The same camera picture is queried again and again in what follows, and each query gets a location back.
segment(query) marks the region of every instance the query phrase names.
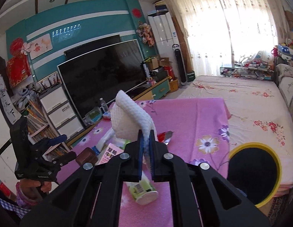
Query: green drawer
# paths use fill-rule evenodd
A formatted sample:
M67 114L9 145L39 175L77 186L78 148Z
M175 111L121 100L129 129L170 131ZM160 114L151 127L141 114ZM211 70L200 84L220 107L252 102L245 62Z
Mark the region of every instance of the green drawer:
M156 86L152 89L152 94L154 97L154 100L160 99L162 96L164 96L166 93L170 91L170 84L169 81L166 80L160 85Z

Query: white drawer unit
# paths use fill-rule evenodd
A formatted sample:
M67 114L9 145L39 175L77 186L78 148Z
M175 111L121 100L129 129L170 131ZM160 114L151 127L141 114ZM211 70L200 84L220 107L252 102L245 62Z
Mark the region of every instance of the white drawer unit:
M72 136L78 135L80 131L83 130L83 127L79 119L77 117L74 117L63 126L58 127L57 130L60 135L65 134L67 136L67 139L70 139Z
M40 96L39 99L47 113L68 100L61 85L54 87L49 93Z
M59 107L57 110L53 109L53 112L48 114L48 117L52 121L55 128L59 127L65 121L71 119L74 116L76 116L76 114L69 102L64 104L62 107Z

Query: tower fan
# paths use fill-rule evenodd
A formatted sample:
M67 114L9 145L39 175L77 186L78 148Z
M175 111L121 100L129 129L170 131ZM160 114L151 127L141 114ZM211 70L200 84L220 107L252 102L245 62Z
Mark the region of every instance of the tower fan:
M179 70L179 78L180 78L180 87L181 89L184 89L187 87L187 78L186 78L186 70L185 70L185 65L184 65L184 60L182 56L182 52L180 50L180 46L178 44L173 44L173 50L175 53L176 61L177 61L177 66Z

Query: teal wall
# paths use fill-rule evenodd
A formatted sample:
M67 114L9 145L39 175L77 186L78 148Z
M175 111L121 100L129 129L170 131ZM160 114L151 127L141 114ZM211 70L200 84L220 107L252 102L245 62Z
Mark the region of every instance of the teal wall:
M136 30L138 27L138 21L140 20L142 22L145 22L145 18L143 15L139 19L133 16L133 8L140 9L142 13L138 0L88 0L58 6L38 13L28 19L18 22L6 31L8 58L12 58L12 55L9 52L9 46L14 39L20 37L26 42L26 36L30 33L47 25L51 25L55 22L59 22L61 20L79 15L117 10L127 10L129 12L129 14L108 15L83 19L80 21L59 26L57 28L44 32L36 36L35 38L32 38L29 41L32 41L36 38L41 37L44 34L49 33L51 36L53 49L36 57L33 60L28 57L31 65L43 59L44 57L58 50L64 49L70 45L111 33ZM53 31L59 31L61 28L63 29L65 27L71 27L78 24L80 24L80 28L74 31L72 36L68 39L58 40L58 37L52 37ZM122 41L132 39L138 39L144 57L149 57L155 54L154 47L149 47L148 45L143 44L142 39L137 34L121 37ZM34 70L33 73L35 75L35 80L39 81L44 77L50 75L51 73L55 72L57 70L57 65L63 63L64 61L65 57L59 56L58 58L55 58L47 62L46 64L38 67Z

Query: human hand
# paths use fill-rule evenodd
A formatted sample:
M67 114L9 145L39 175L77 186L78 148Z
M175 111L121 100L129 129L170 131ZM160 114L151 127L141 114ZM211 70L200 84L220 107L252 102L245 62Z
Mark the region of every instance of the human hand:
M21 179L20 180L20 189L22 193L31 200L35 200L37 198L35 192L32 190L32 187L41 186L41 182L34 181L31 179ZM41 186L41 190L43 192L49 192L52 189L52 182L44 182Z

